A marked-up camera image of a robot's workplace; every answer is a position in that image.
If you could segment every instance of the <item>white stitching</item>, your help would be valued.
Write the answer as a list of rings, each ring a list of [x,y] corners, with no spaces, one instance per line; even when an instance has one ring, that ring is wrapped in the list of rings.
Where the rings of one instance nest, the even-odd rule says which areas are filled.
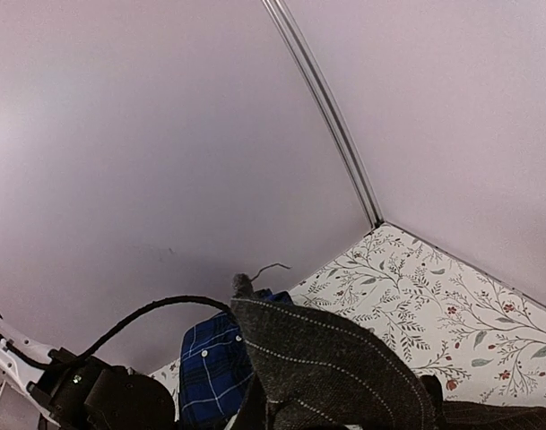
[[[193,341],[191,342],[191,345],[189,346],[189,356],[191,357],[191,349],[193,348],[193,345],[195,344],[197,340],[197,326],[193,326]]]
[[[325,366],[325,367],[330,367],[342,374],[346,374],[347,376],[349,376],[350,378],[354,379],[357,383],[361,384],[364,388],[366,388],[368,391],[370,391],[370,394],[372,394],[374,397],[376,397],[378,399],[378,401],[380,401],[380,403],[382,403],[382,406],[384,406],[384,408],[386,409],[386,411],[388,412],[388,415],[390,415],[390,419],[392,421],[392,427],[395,427],[395,420],[394,420],[394,414],[392,413],[392,410],[388,407],[388,405],[382,400],[382,398],[378,395],[377,392],[375,392],[374,390],[372,390],[368,385],[366,385],[364,383],[364,381],[362,381],[357,375],[355,374],[352,374],[350,373],[349,371],[347,370],[344,370],[342,368],[340,368],[338,365],[333,365],[332,363],[324,363],[324,362],[321,362],[321,361],[309,361],[309,360],[300,360],[298,358],[292,358],[292,357],[286,357],[286,356],[283,356],[281,354],[278,354],[274,351],[271,351],[270,349],[267,349],[267,348],[263,348],[263,347],[259,347],[258,345],[256,345],[255,343],[253,342],[249,342],[248,340],[245,340],[245,343],[249,346],[249,347],[252,347],[254,349],[258,349],[259,351],[262,351],[264,352],[265,354],[268,354],[270,356],[274,356],[274,357],[277,357],[277,358],[281,358],[285,361],[290,361],[292,363],[300,363],[302,365],[312,365],[312,366]]]
[[[362,338],[358,334],[352,333],[352,332],[347,331],[345,329],[341,329],[339,327],[335,327],[333,325],[326,324],[324,322],[318,322],[318,321],[311,320],[310,318],[307,318],[306,316],[294,314],[294,313],[289,312],[289,311],[287,311],[285,309],[281,309],[279,307],[272,306],[272,305],[270,305],[270,304],[268,304],[266,302],[257,302],[255,300],[248,300],[248,299],[243,299],[243,301],[247,301],[249,303],[252,303],[253,305],[260,305],[260,306],[264,306],[264,307],[269,307],[269,308],[271,308],[271,309],[273,309],[275,311],[279,311],[279,312],[281,312],[283,314],[287,314],[288,316],[292,316],[294,318],[298,318],[300,320],[306,321],[307,323],[312,323],[312,324],[318,325],[320,327],[324,327],[324,328],[327,328],[327,329],[332,329],[332,330],[335,330],[335,331],[342,332],[344,334],[348,334],[349,336],[352,336],[353,338],[361,340],[362,342],[369,345],[372,349],[374,349],[377,352],[377,354],[379,354],[410,385],[410,387],[412,388],[412,391],[414,391],[414,394],[416,394],[416,397],[418,398],[418,402],[420,403],[420,414],[421,414],[420,430],[424,430],[424,403],[422,403],[422,397],[418,393],[418,390],[416,389],[414,384],[410,381],[410,379],[408,379],[408,377],[406,377],[406,375],[404,373],[402,373],[400,371],[400,369],[398,369],[398,367],[396,367],[394,365],[394,363],[392,361],[390,361],[390,359],[388,357],[385,357],[384,354],[382,354],[374,345],[372,345],[371,343],[368,343],[366,341],[366,339]]]
[[[217,407],[219,408],[219,411],[221,412],[221,414],[225,415],[225,413],[222,411],[221,404],[219,402],[219,398],[217,397],[217,393],[215,392],[215,389],[212,387],[211,374],[209,374],[209,368],[207,367],[207,362],[205,361],[204,358],[203,358],[203,366],[204,366],[204,370],[207,373],[207,380],[209,381],[209,386],[211,387],[212,395],[215,398],[215,401],[217,402]]]
[[[233,390],[236,390],[238,387],[240,387],[243,383],[245,383],[246,381],[248,381],[249,379],[251,379],[253,377],[253,374],[250,374],[249,376],[247,376],[245,379],[243,379],[240,383],[238,383],[237,385],[234,385],[232,387],[229,387],[227,390],[223,391],[221,394],[219,394],[215,399],[218,400],[218,399],[221,399],[222,396],[224,396],[225,394],[233,391]],[[189,406],[191,405],[196,405],[198,403],[208,403],[210,401],[215,401],[215,399],[204,399],[204,400],[193,400],[193,401],[190,401],[189,403],[187,403],[183,408],[181,408],[181,410],[185,410],[186,408],[188,408]]]
[[[322,418],[324,418],[326,421],[330,422],[330,423],[333,423],[333,424],[337,424],[336,421],[334,421],[332,418],[330,418],[329,416],[327,416],[324,412],[318,410],[317,408],[313,408],[312,406],[308,405],[307,403],[305,403],[304,401],[302,400],[299,400],[299,399],[295,399],[300,406],[302,406],[303,408],[306,408],[308,410],[311,410],[313,411],[315,414],[318,414],[320,415]]]

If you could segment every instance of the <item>wall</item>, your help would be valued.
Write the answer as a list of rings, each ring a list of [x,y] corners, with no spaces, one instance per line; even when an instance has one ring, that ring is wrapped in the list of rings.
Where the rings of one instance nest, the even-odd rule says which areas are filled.
[[[546,1],[287,3],[385,219],[546,304]]]
[[[0,2],[0,311],[74,352],[154,299],[290,288],[368,231],[258,2]],[[99,356],[152,371],[211,309]]]

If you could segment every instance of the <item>gray tweed fabric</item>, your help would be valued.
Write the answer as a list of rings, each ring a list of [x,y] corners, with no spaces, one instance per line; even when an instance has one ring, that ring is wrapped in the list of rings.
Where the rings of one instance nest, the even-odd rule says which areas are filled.
[[[232,430],[546,430],[546,408],[443,401],[380,339],[326,311],[237,298],[255,376]]]

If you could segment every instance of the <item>patterned surface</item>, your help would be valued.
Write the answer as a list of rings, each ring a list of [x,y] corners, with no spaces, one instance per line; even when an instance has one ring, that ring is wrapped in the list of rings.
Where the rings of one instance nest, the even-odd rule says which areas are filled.
[[[546,405],[546,312],[384,225],[291,291],[373,329],[450,400]]]

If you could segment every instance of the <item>blue plaid shirt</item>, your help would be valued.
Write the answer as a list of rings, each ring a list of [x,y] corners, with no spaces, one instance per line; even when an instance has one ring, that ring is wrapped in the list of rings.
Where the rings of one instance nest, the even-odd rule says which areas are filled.
[[[286,292],[261,298],[292,303]],[[191,328],[183,338],[179,368],[179,423],[183,429],[222,429],[245,397],[253,367],[240,328],[216,314]]]

